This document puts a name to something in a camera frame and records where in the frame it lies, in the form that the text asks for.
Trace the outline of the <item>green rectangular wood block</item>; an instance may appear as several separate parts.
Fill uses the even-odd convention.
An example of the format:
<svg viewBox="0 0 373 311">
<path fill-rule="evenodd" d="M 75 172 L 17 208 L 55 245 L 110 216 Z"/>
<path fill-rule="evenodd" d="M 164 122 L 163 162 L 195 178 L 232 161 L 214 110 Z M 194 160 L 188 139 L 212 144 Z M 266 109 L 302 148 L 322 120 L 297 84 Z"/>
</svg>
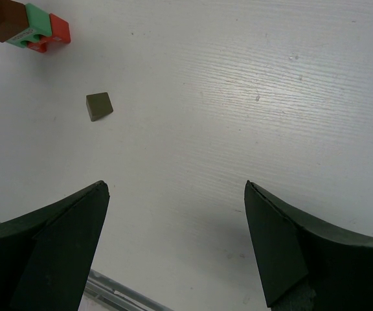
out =
<svg viewBox="0 0 373 311">
<path fill-rule="evenodd" d="M 21 48 L 25 48 L 28 42 L 39 42 L 42 36 L 52 36 L 51 21 L 46 11 L 32 3 L 27 3 L 25 10 L 28 18 L 28 27 L 7 41 L 9 44 Z"/>
</svg>

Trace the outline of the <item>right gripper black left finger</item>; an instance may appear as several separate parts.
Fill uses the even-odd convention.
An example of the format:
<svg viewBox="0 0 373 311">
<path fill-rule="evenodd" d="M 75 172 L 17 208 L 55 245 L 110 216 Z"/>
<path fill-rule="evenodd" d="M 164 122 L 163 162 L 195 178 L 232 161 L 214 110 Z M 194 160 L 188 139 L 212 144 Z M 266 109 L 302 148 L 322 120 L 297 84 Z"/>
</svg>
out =
<svg viewBox="0 0 373 311">
<path fill-rule="evenodd" d="M 97 181 L 0 223 L 0 310 L 77 310 L 108 204 Z"/>
</svg>

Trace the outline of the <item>olive roof wood block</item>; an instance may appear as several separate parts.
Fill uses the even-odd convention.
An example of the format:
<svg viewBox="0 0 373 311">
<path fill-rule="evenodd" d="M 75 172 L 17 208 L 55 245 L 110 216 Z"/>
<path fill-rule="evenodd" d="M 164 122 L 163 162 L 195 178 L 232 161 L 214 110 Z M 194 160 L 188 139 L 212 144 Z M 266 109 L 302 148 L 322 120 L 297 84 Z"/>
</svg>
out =
<svg viewBox="0 0 373 311">
<path fill-rule="evenodd" d="M 91 122 L 113 113 L 113 106 L 107 92 L 87 95 L 86 106 Z"/>
</svg>

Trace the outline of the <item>aluminium table edge rail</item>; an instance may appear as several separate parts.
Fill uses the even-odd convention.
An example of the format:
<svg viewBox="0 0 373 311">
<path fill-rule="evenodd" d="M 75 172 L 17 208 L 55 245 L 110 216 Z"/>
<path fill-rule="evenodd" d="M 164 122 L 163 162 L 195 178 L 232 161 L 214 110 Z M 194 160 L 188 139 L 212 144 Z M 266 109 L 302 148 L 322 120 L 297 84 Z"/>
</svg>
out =
<svg viewBox="0 0 373 311">
<path fill-rule="evenodd" d="M 83 298 L 106 310 L 166 310 L 167 307 L 90 269 Z"/>
</svg>

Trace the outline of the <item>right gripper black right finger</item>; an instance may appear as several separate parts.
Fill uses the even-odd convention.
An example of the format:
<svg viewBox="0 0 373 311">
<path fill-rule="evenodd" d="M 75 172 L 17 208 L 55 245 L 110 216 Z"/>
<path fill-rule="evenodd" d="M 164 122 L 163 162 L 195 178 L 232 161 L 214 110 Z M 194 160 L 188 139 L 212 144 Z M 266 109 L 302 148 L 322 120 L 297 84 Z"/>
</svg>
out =
<svg viewBox="0 0 373 311">
<path fill-rule="evenodd" d="M 373 310 L 373 236 L 321 220 L 253 182 L 244 201 L 268 308 Z"/>
</svg>

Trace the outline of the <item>brown wood block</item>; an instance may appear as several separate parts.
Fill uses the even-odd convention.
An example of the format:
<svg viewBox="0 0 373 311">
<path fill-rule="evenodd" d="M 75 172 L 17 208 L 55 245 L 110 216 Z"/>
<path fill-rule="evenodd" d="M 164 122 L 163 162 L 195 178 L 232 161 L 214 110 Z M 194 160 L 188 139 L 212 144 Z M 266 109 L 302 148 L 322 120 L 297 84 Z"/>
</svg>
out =
<svg viewBox="0 0 373 311">
<path fill-rule="evenodd" d="M 23 3 L 0 0 L 0 42 L 4 43 L 29 27 Z"/>
</svg>

